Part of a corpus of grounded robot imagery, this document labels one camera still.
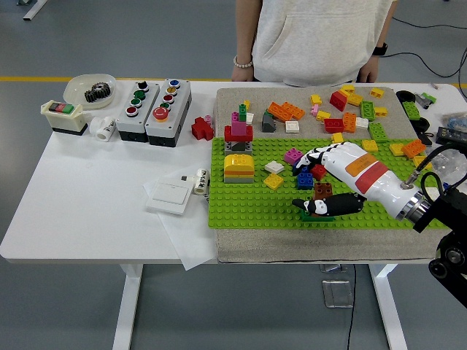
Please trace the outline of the person's left hand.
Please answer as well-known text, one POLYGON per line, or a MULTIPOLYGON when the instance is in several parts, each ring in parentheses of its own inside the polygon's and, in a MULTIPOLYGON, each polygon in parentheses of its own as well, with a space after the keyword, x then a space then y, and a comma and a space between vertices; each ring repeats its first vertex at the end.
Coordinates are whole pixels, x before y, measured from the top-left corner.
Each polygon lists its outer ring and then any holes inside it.
POLYGON ((375 83, 379 71, 379 56, 372 55, 369 60, 360 68, 356 82, 375 83))

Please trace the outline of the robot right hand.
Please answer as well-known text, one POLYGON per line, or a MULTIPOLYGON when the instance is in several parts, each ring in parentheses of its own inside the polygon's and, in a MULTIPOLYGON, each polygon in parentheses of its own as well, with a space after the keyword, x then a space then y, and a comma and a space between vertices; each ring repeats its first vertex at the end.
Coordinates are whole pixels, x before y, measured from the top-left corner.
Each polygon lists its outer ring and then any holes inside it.
POLYGON ((321 217, 358 213, 364 201, 381 203, 397 220, 416 222, 428 208, 418 187, 404 184, 384 163, 352 142, 332 144, 308 151, 293 166, 293 175, 320 164, 352 191, 322 200, 294 199, 292 204, 321 217))

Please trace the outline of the person's right hand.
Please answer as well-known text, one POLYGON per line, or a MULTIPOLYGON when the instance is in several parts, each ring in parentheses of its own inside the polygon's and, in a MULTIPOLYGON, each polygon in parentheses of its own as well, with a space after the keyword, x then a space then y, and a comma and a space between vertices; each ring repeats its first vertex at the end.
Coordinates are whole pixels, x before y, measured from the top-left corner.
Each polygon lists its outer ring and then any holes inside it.
POLYGON ((254 67, 239 68, 233 67, 231 80, 233 82, 252 82, 254 80, 254 67))

